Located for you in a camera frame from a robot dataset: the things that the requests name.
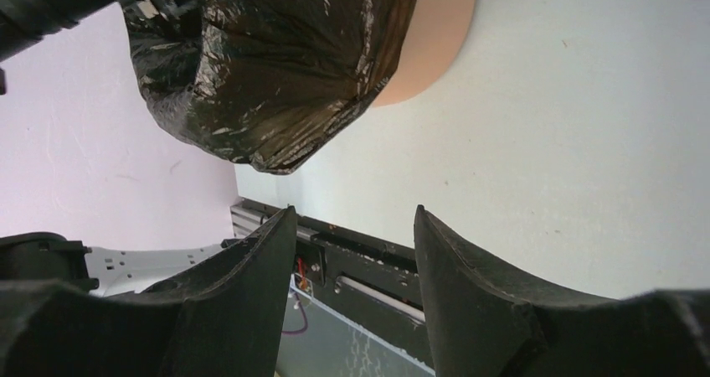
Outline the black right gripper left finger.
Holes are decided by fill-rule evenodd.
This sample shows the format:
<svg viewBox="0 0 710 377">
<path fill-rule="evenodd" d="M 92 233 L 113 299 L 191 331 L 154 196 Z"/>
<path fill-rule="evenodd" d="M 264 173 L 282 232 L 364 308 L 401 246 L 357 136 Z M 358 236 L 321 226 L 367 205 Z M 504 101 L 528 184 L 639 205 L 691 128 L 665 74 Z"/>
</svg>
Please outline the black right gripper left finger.
<svg viewBox="0 0 710 377">
<path fill-rule="evenodd" d="M 4 376 L 272 376 L 296 248 L 293 208 L 139 293 L 1 284 Z"/>
</svg>

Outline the black plastic trash bag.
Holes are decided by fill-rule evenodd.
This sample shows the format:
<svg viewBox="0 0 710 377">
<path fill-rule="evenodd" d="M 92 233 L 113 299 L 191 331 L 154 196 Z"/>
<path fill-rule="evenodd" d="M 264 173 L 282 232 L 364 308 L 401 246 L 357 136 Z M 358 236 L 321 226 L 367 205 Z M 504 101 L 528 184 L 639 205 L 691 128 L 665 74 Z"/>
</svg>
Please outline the black plastic trash bag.
<svg viewBox="0 0 710 377">
<path fill-rule="evenodd" d="M 166 133 L 289 174 L 399 66 L 417 0 L 197 0 L 178 28 L 125 13 L 141 97 Z"/>
</svg>

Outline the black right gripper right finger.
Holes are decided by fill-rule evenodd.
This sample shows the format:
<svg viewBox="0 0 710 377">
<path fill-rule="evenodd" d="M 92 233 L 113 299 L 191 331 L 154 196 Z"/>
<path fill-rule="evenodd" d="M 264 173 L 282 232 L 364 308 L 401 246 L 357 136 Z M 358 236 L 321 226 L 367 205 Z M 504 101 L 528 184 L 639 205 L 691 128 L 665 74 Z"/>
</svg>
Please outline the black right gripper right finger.
<svg viewBox="0 0 710 377">
<path fill-rule="evenodd" d="M 419 206 L 416 266 L 438 376 L 706 376 L 709 292 L 600 297 L 534 276 Z"/>
</svg>

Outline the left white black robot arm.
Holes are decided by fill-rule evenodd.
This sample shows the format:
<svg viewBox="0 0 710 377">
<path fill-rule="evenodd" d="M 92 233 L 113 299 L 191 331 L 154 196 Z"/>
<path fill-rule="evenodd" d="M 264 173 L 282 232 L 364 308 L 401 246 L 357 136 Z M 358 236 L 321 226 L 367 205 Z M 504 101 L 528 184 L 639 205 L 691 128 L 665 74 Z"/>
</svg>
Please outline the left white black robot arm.
<svg viewBox="0 0 710 377">
<path fill-rule="evenodd" d="M 198 264 L 232 234 L 234 169 L 161 130 L 122 4 L 1 0 L 1 233 L 85 244 L 100 296 Z"/>
</svg>

